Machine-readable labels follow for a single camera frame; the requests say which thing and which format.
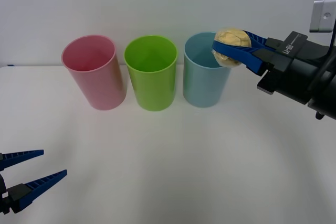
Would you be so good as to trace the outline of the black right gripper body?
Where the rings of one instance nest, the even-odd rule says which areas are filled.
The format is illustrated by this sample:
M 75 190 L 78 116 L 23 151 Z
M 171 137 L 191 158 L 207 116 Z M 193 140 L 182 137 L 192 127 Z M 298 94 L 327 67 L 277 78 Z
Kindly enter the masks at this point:
M 308 40 L 308 36 L 292 31 L 284 40 L 267 38 L 268 49 L 258 53 L 270 69 L 258 82 L 257 88 L 265 93 L 280 93 L 299 103 L 310 100 L 307 93 L 314 74 L 322 66 L 328 52 L 323 46 Z

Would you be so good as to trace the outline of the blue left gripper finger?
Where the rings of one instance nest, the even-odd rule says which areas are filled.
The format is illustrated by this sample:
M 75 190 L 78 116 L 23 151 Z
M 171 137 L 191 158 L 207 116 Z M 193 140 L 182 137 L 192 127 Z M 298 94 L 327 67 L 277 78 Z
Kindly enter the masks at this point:
M 8 188 L 6 214 L 9 213 L 10 210 L 15 214 L 21 212 L 32 204 L 35 199 L 61 181 L 65 176 L 67 176 L 66 169 L 25 184 L 18 184 Z
M 32 150 L 14 153 L 1 153 L 0 171 L 29 159 L 44 155 L 44 150 Z

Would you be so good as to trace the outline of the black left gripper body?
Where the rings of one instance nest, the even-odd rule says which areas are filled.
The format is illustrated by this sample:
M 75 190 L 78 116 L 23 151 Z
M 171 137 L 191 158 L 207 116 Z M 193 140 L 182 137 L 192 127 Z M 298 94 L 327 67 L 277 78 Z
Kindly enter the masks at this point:
M 7 193 L 7 188 L 2 175 L 0 175 L 0 209 L 1 213 L 4 215 L 10 212 L 10 207 L 12 204 L 12 199 L 10 196 L 3 197 L 5 193 Z

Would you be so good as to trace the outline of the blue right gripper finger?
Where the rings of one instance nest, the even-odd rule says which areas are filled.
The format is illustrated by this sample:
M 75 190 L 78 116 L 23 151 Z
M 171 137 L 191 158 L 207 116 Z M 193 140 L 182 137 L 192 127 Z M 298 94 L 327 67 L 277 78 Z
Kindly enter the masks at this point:
M 250 42 L 251 42 L 251 45 L 249 46 L 249 48 L 278 49 L 283 43 L 282 40 L 278 40 L 274 38 L 263 38 L 263 37 L 260 37 L 246 30 L 245 30 L 245 33 L 248 35 Z
M 241 62 L 258 76 L 262 76 L 267 70 L 282 75 L 284 66 L 276 62 L 281 57 L 275 53 L 280 43 L 280 40 L 266 40 L 265 43 L 252 40 L 253 47 L 240 47 L 214 40 L 212 48 L 216 52 Z

